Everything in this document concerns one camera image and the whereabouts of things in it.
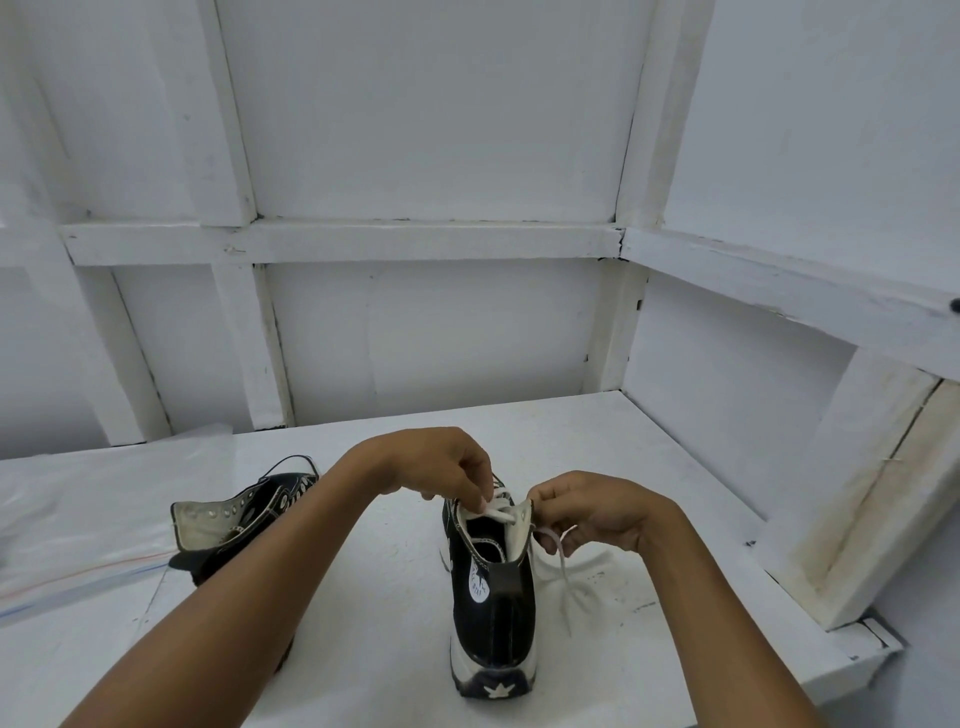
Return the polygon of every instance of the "white table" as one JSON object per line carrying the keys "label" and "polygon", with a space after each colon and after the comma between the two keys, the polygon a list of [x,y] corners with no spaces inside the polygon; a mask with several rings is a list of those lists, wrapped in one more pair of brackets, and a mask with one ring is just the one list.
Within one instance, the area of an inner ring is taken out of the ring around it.
{"label": "white table", "polygon": [[[818,702],[866,685],[900,646],[871,622],[825,633],[754,561],[761,521],[619,393],[236,435],[234,490],[291,453],[325,470],[350,446],[402,427],[459,425],[490,453],[515,496],[568,470],[637,480],[680,503],[763,633]],[[538,590],[540,667],[531,695],[465,701],[453,688],[452,598],[442,566],[440,504],[382,497],[354,528],[300,626],[290,660],[252,726],[650,726],[694,723],[676,651],[642,562],[590,546],[576,578],[589,612],[563,585]],[[0,719],[55,726],[124,652],[189,594],[167,571],[0,629]]]}

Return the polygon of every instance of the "forearm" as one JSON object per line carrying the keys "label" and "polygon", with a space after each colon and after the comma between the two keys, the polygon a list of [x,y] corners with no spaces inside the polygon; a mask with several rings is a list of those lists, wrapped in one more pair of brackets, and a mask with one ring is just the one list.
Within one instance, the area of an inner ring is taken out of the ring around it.
{"label": "forearm", "polygon": [[824,725],[679,509],[651,529],[642,556],[702,728]]}
{"label": "forearm", "polygon": [[128,652],[64,728],[240,725],[378,477],[364,451],[348,453]]}

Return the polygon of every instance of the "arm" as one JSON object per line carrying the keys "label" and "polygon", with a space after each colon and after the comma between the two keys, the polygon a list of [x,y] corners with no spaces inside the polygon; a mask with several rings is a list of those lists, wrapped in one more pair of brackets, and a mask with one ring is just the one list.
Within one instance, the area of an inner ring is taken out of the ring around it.
{"label": "arm", "polygon": [[455,427],[403,430],[351,449],[121,658],[62,728],[239,726],[357,519],[400,486],[479,512],[493,494],[490,459]]}
{"label": "arm", "polygon": [[529,498],[539,524],[558,533],[577,526],[564,538],[566,555],[600,541],[643,557],[702,728],[823,728],[676,503],[596,473],[566,473]]}

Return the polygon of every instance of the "white wall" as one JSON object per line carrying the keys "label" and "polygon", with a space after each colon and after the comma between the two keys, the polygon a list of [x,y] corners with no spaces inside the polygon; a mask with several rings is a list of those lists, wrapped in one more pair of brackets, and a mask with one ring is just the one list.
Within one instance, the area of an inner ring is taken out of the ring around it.
{"label": "white wall", "polygon": [[573,395],[596,260],[273,265],[302,425]]}
{"label": "white wall", "polygon": [[954,291],[959,36],[955,0],[718,0],[666,227]]}
{"label": "white wall", "polygon": [[220,2],[257,208],[610,220],[653,7]]}
{"label": "white wall", "polygon": [[240,364],[207,265],[113,271],[174,432],[253,427]]}
{"label": "white wall", "polygon": [[107,444],[56,312],[20,268],[0,268],[0,458]]}
{"label": "white wall", "polygon": [[196,217],[147,36],[128,0],[12,0],[94,218]]}
{"label": "white wall", "polygon": [[960,716],[960,508],[876,601],[909,645],[866,693],[826,710],[834,728],[949,728]]}
{"label": "white wall", "polygon": [[852,356],[850,344],[655,272],[623,388],[766,517]]}

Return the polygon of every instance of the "white wooden frame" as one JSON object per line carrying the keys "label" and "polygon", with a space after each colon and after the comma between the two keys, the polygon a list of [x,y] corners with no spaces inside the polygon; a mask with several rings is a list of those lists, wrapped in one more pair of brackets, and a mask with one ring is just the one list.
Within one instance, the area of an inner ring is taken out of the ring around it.
{"label": "white wooden frame", "polygon": [[611,392],[623,386],[649,273],[643,266],[624,260],[603,261],[584,394]]}
{"label": "white wooden frame", "polygon": [[960,497],[956,294],[665,229],[713,5],[658,2],[617,199],[620,257],[861,347],[756,548],[830,629],[859,618]]}
{"label": "white wooden frame", "polygon": [[227,328],[243,372],[253,429],[294,426],[293,405],[262,265],[212,266]]}
{"label": "white wooden frame", "polygon": [[56,127],[20,47],[12,8],[0,6],[0,214],[4,258],[22,265],[57,312],[84,395],[111,445],[170,434],[120,290],[108,269],[74,267],[55,220],[69,214],[72,181]]}
{"label": "white wooden frame", "polygon": [[859,619],[960,499],[960,384],[860,349],[756,545],[826,629]]}
{"label": "white wooden frame", "polygon": [[78,265],[301,263],[617,257],[613,225],[258,220],[196,224],[83,223],[62,228]]}
{"label": "white wooden frame", "polygon": [[197,217],[247,225],[256,205],[215,0],[144,2]]}
{"label": "white wooden frame", "polygon": [[[791,492],[796,500],[774,514],[757,550],[823,625],[862,611],[950,502],[954,489],[945,478],[957,428],[947,410],[960,385],[941,377],[960,380],[960,318],[949,312],[952,296],[663,229],[715,0],[657,4],[615,222],[607,225],[255,220],[215,0],[144,2],[197,213],[192,223],[83,221],[56,125],[35,76],[25,71],[24,34],[10,4],[0,2],[0,214],[6,223],[0,265],[25,267],[35,290],[60,312],[86,395],[112,444],[161,437],[170,428],[110,266],[212,266],[252,422],[260,429],[294,423],[264,264],[610,258],[586,392],[622,382],[647,269],[864,348],[810,445],[804,472],[821,469],[815,487]],[[878,373],[896,382],[893,389]],[[926,399],[917,403],[920,393]],[[856,430],[851,421],[865,426]],[[930,460],[923,447],[935,448],[939,459]],[[897,468],[911,478],[895,475]],[[869,485],[864,472],[875,476]],[[851,489],[860,505],[835,507]],[[896,507],[875,508],[881,496]],[[804,570],[798,550],[813,538],[833,543],[835,558],[819,576]]]}
{"label": "white wooden frame", "polygon": [[619,225],[663,222],[714,1],[659,0],[654,9],[616,199]]}
{"label": "white wooden frame", "polygon": [[653,270],[938,376],[960,379],[952,296],[682,232],[624,235],[622,256]]}

